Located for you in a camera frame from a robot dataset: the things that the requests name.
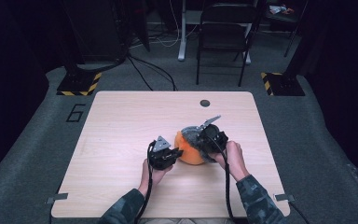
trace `person's left hand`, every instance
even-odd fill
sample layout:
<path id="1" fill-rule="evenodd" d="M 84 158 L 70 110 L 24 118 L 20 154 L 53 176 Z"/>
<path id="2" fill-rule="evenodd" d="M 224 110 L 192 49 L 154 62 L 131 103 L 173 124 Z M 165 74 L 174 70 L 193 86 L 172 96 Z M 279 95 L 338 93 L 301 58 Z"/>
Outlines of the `person's left hand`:
<path id="1" fill-rule="evenodd" d="M 173 165 L 166 168 L 165 170 L 156 170 L 153 169 L 152 173 L 152 179 L 153 179 L 153 186 L 156 186 L 162 179 L 162 177 L 167 174 L 171 169 L 173 168 Z M 147 193 L 149 183 L 149 169 L 147 167 L 147 159 L 144 160 L 143 168 L 142 168 L 142 178 L 141 178 L 141 184 L 139 185 L 138 190 L 145 196 Z"/>

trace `gray carpet floor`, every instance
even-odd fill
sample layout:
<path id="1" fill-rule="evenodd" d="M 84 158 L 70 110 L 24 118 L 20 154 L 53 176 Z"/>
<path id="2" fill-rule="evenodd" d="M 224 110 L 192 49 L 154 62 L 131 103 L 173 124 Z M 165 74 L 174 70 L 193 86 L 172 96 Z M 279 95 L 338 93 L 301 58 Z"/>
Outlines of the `gray carpet floor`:
<path id="1" fill-rule="evenodd" d="M 197 39 L 193 35 L 187 41 L 184 62 L 177 60 L 179 43 L 164 47 L 156 41 L 158 43 L 151 44 L 150 52 L 139 46 L 131 48 L 131 55 L 168 71 L 179 91 L 251 92 L 285 192 L 296 197 L 294 204 L 298 209 L 310 223 L 358 223 L 358 180 L 353 175 L 351 162 L 326 130 L 323 114 L 307 80 L 297 77 L 306 96 L 268 96 L 260 76 L 262 72 L 283 72 L 298 41 L 299 38 L 289 56 L 283 58 L 287 37 L 258 33 L 251 49 L 252 63 L 245 68 L 241 87 L 237 87 L 240 70 L 228 68 L 211 71 L 202 67 L 200 84 L 195 84 Z M 204 63 L 216 63 L 213 56 L 205 57 Z M 84 67 L 102 65 L 106 63 L 89 63 Z M 172 90 L 172 83 L 162 75 L 136 65 L 154 91 Z M 44 102 L 0 164 L 0 223 L 48 223 L 50 206 L 45 200 L 56 193 L 62 182 L 96 93 L 56 95 L 64 75 L 63 68 L 47 74 L 49 90 Z M 96 91 L 149 89 L 126 60 L 103 72 Z M 83 105 L 78 107 L 84 111 L 83 116 L 79 122 L 65 122 L 75 104 Z M 53 223 L 95 221 L 93 218 L 52 219 Z M 293 208 L 288 221 L 305 223 Z"/>

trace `camouflage sleeve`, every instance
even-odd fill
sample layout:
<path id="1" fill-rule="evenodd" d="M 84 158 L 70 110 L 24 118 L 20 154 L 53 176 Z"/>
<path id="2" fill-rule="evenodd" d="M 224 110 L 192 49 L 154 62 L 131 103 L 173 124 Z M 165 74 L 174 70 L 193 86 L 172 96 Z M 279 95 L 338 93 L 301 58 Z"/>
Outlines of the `camouflage sleeve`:
<path id="1" fill-rule="evenodd" d="M 137 189 L 130 190 L 115 202 L 100 218 L 99 224 L 133 223 L 144 204 L 144 195 Z"/>
<path id="2" fill-rule="evenodd" d="M 252 175 L 238 181 L 237 188 L 249 223 L 287 223 L 281 210 Z"/>

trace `chair backrest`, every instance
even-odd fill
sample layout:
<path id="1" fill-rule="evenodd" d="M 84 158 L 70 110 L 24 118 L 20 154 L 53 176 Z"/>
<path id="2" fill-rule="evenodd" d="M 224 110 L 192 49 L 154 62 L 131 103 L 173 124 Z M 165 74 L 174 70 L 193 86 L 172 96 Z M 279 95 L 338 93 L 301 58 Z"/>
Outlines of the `chair backrest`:
<path id="1" fill-rule="evenodd" d="M 250 4 L 216 3 L 202 11 L 200 24 L 205 22 L 253 23 L 256 16 L 257 10 Z"/>

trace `hand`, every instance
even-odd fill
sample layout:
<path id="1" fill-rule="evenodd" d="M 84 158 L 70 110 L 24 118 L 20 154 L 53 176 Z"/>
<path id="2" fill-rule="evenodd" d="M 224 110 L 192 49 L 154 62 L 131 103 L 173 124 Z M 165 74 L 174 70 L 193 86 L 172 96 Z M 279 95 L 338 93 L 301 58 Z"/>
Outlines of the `hand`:
<path id="1" fill-rule="evenodd" d="M 162 177 L 169 172 L 173 166 L 166 168 L 165 170 L 153 170 L 152 179 L 153 179 L 153 186 L 156 186 L 162 179 Z M 147 188 L 149 184 L 149 168 L 147 167 L 147 159 L 144 160 L 143 169 L 142 169 L 142 178 L 141 184 L 139 185 L 138 190 L 146 196 Z"/>
<path id="2" fill-rule="evenodd" d="M 249 172 L 245 166 L 245 161 L 243 160 L 242 148 L 240 144 L 234 141 L 229 141 L 227 142 L 226 149 L 224 151 L 227 153 L 226 155 L 227 162 L 229 164 L 229 172 L 237 182 L 249 175 Z M 215 159 L 220 164 L 220 166 L 225 169 L 226 164 L 221 153 L 211 153 L 209 156 Z"/>

